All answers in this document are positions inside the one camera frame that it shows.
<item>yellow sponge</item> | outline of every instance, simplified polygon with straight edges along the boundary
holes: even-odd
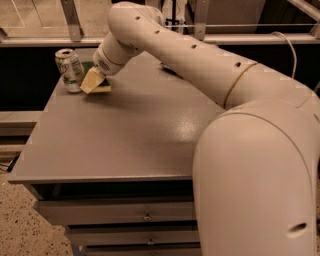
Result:
[[[85,93],[110,92],[111,86],[105,76],[93,66],[92,62],[82,63],[84,73],[86,74],[80,89]]]

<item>gray table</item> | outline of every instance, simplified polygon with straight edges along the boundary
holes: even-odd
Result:
[[[223,110],[147,53],[109,81],[92,95],[58,83],[9,182],[88,256],[201,255],[193,153]]]
[[[147,53],[109,81],[95,95],[58,83],[11,183],[191,179],[197,140],[222,109]]]

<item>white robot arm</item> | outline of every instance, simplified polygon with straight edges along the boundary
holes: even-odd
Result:
[[[106,75],[147,51],[229,109],[200,137],[193,183],[203,256],[315,256],[320,101],[262,64],[163,28],[121,2],[94,55]]]

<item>terrazzo floor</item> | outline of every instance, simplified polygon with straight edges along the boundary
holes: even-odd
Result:
[[[73,255],[64,228],[51,226],[34,211],[34,197],[7,177],[0,171],[0,256]]]

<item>can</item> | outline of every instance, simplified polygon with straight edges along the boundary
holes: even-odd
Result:
[[[56,64],[68,92],[80,92],[84,71],[76,52],[72,49],[61,49],[55,55]]]

